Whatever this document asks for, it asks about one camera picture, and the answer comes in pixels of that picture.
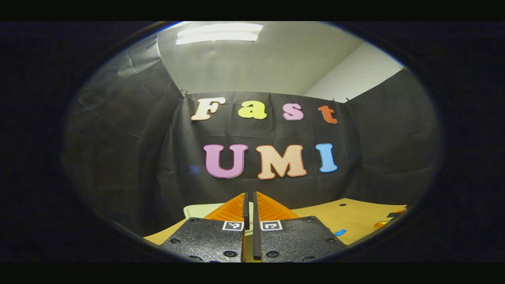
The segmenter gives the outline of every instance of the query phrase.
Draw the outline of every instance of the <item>white wall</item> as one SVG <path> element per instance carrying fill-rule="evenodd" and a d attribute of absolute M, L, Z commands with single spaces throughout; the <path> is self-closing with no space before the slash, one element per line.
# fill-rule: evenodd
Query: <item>white wall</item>
<path fill-rule="evenodd" d="M 396 74 L 403 66 L 388 54 L 368 44 L 361 44 L 333 68 L 304 96 L 335 99 L 345 103 Z"/>

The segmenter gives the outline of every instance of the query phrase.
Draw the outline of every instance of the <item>orange letter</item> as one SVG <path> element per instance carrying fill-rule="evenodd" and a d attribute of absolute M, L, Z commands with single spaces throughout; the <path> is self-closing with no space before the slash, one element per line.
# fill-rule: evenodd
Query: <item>orange letter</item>
<path fill-rule="evenodd" d="M 335 111 L 330 109 L 328 106 L 322 106 L 318 108 L 318 110 L 323 112 L 323 118 L 324 120 L 326 120 L 326 122 L 331 124 L 335 124 L 338 122 L 336 118 L 333 118 L 333 116 L 331 116 L 331 114 L 335 113 Z"/>
<path fill-rule="evenodd" d="M 207 113 L 211 111 L 211 113 L 215 113 L 218 110 L 218 104 L 221 105 L 226 102 L 226 98 L 209 98 L 209 99 L 199 99 L 198 100 L 198 108 L 196 109 L 196 113 L 191 117 L 191 120 L 206 120 L 211 116 Z"/>
<path fill-rule="evenodd" d="M 283 177 L 289 165 L 289 176 L 302 176 L 307 174 L 304 169 L 303 161 L 301 160 L 301 145 L 289 145 L 284 152 L 284 157 L 281 157 L 273 146 L 264 145 L 256 147 L 256 151 L 261 154 L 261 173 L 259 179 L 271 179 L 275 177 L 272 172 L 272 166 L 277 171 L 279 176 Z"/>

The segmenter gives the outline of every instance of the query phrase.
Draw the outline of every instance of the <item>fluorescent light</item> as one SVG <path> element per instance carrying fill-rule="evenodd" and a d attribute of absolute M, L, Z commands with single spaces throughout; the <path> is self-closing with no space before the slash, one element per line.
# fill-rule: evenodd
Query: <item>fluorescent light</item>
<path fill-rule="evenodd" d="M 176 45 L 213 40 L 256 41 L 262 28 L 262 24 L 251 23 L 214 24 L 196 27 L 178 32 Z"/>

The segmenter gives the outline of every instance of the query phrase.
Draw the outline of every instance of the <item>yellow letter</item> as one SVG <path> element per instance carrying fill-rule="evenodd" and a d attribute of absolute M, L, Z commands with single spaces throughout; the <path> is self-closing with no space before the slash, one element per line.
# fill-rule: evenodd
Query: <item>yellow letter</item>
<path fill-rule="evenodd" d="M 261 173 L 259 179 L 271 179 L 275 177 L 272 172 L 272 166 L 277 171 L 279 176 L 283 177 L 289 165 L 289 176 L 302 176 L 307 174 L 304 169 L 303 161 L 301 160 L 301 145 L 289 145 L 284 152 L 284 157 L 281 157 L 273 146 L 264 145 L 256 147 L 256 151 L 261 154 Z"/>
<path fill-rule="evenodd" d="M 247 101 L 243 102 L 242 106 L 243 107 L 238 110 L 238 115 L 243 118 L 254 117 L 256 119 L 264 119 L 267 117 L 267 114 L 265 113 L 265 104 L 262 102 Z"/>
<path fill-rule="evenodd" d="M 196 113 L 191 117 L 191 120 L 206 120 L 211 116 L 207 113 L 211 111 L 211 113 L 215 113 L 218 110 L 218 104 L 212 102 L 220 103 L 221 105 L 226 102 L 226 98 L 209 98 L 209 99 L 199 99 L 198 100 L 198 108 L 196 109 Z"/>

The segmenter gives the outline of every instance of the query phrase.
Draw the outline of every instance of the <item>ceiling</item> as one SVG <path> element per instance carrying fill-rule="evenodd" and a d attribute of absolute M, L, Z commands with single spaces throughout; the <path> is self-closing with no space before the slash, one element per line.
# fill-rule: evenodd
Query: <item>ceiling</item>
<path fill-rule="evenodd" d="M 181 30 L 223 22 L 188 22 L 158 35 L 160 54 L 188 93 L 258 91 L 303 95 L 363 41 L 321 22 L 261 23 L 257 41 L 176 45 Z"/>

